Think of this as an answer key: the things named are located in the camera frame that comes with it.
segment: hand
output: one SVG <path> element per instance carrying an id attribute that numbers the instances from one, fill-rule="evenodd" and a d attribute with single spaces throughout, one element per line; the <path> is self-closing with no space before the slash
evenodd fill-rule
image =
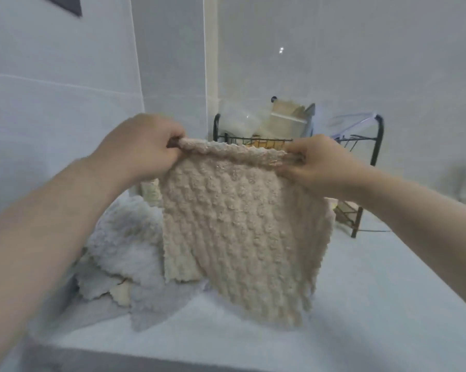
<path id="1" fill-rule="evenodd" d="M 282 165 L 278 174 L 295 180 L 323 197 L 355 201 L 372 176 L 365 165 L 330 137 L 319 134 L 286 145 L 288 153 L 302 154 L 303 166 Z"/>
<path id="2" fill-rule="evenodd" d="M 167 147 L 169 140 L 184 135 L 185 129 L 173 120 L 140 113 L 110 132 L 89 158 L 106 164 L 130 187 L 167 172 L 182 154 Z"/>

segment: person's left hand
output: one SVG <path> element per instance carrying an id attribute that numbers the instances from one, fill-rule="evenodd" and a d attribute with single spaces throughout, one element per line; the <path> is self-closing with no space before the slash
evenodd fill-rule
<path id="1" fill-rule="evenodd" d="M 184 136 L 185 129 L 173 120 L 140 113 L 110 132 L 89 159 L 108 165 L 129 187 L 167 172 L 182 155 L 168 143 Z"/>

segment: person's left arm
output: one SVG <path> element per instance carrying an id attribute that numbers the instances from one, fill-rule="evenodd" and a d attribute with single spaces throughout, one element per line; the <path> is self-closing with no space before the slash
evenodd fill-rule
<path id="1" fill-rule="evenodd" d="M 168 141 L 183 135 L 173 121 L 137 115 L 0 215 L 0 360 L 104 210 L 134 183 L 166 172 L 180 156 Z"/>

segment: person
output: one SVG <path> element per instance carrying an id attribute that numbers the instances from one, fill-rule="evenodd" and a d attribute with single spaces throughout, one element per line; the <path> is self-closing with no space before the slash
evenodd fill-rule
<path id="1" fill-rule="evenodd" d="M 170 119 L 139 114 L 0 214 L 0 360 L 104 210 L 127 188 L 170 169 L 181 151 L 169 141 L 184 135 Z M 305 163 L 281 166 L 279 175 L 373 212 L 466 302 L 465 205 L 367 166 L 323 135 L 286 150 L 304 155 Z"/>

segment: wire rack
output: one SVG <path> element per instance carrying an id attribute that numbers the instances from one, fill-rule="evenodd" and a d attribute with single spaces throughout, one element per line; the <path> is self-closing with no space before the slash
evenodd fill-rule
<path id="1" fill-rule="evenodd" d="M 225 142 L 228 144 L 236 144 L 236 145 L 245 145 L 245 146 L 254 146 L 254 147 L 263 147 L 266 149 L 283 149 L 283 146 L 286 142 L 292 141 L 291 139 L 269 139 L 269 138 L 261 138 L 257 136 L 253 137 L 237 137 L 229 135 L 228 133 L 224 132 L 223 134 L 219 134 L 219 119 L 221 115 L 220 113 L 216 114 L 214 117 L 214 125 L 212 130 L 212 138 L 216 142 Z M 349 137 L 336 137 L 335 141 L 343 144 L 345 148 L 352 151 L 356 144 L 360 141 L 373 141 L 374 147 L 372 150 L 372 156 L 370 160 L 371 166 L 375 166 L 379 156 L 379 150 L 381 149 L 381 143 L 383 142 L 384 136 L 384 120 L 383 118 L 376 114 L 373 116 L 374 120 L 378 124 L 378 131 L 375 136 L 363 136 L 359 134 L 351 134 Z M 338 206 L 335 208 L 337 221 L 349 226 L 352 230 L 351 237 L 357 237 L 358 231 L 373 231 L 373 230 L 361 230 L 360 229 L 360 221 L 362 219 L 362 214 L 364 209 L 361 206 L 357 206 L 355 204 L 349 203 L 347 201 L 339 201 Z"/>

